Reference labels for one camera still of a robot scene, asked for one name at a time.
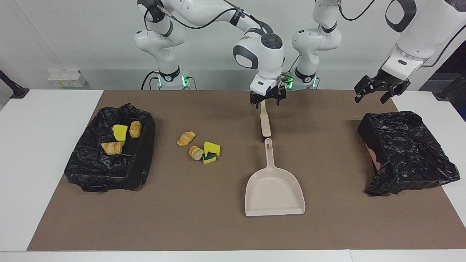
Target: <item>black trash bag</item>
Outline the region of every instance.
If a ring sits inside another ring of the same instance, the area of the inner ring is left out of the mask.
[[[366,114],[358,132],[371,153],[376,173],[365,191],[371,196],[459,180],[456,166],[413,112]]]
[[[128,126],[139,120],[140,138],[126,132],[126,142],[120,155],[108,156],[101,143],[115,142],[112,127]],[[126,104],[120,108],[105,107],[99,110],[84,130],[71,153],[64,174],[69,183],[83,191],[96,192],[109,189],[135,190],[146,182],[154,150],[155,122],[150,113]]]

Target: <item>yellow sponge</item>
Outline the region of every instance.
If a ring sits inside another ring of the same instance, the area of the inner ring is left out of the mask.
[[[126,141],[126,132],[128,127],[126,125],[116,124],[112,127],[113,136],[117,141]]]
[[[220,155],[220,145],[210,143],[210,142],[205,142],[204,143],[204,155],[207,156],[208,153],[214,153],[217,156]]]

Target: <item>dustpan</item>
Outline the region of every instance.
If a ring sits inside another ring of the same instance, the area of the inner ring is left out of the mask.
[[[246,216],[304,214],[306,205],[296,177],[274,164],[272,140],[265,140],[267,167],[254,173],[246,186]]]

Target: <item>wall outlet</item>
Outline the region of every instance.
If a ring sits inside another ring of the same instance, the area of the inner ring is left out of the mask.
[[[79,70],[51,72],[48,81],[55,87],[83,87],[87,82]]]

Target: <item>croissant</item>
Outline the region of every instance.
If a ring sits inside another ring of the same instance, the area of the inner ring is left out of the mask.
[[[194,132],[184,132],[181,137],[176,141],[179,146],[187,146],[192,141],[192,139],[196,137],[196,133]]]
[[[189,155],[196,161],[201,160],[204,150],[200,149],[198,146],[193,146],[189,150]]]
[[[130,127],[130,136],[132,138],[140,138],[142,131],[141,121],[133,121]]]
[[[107,155],[119,155],[123,151],[124,141],[122,142],[110,142],[102,143],[100,146],[105,150]]]

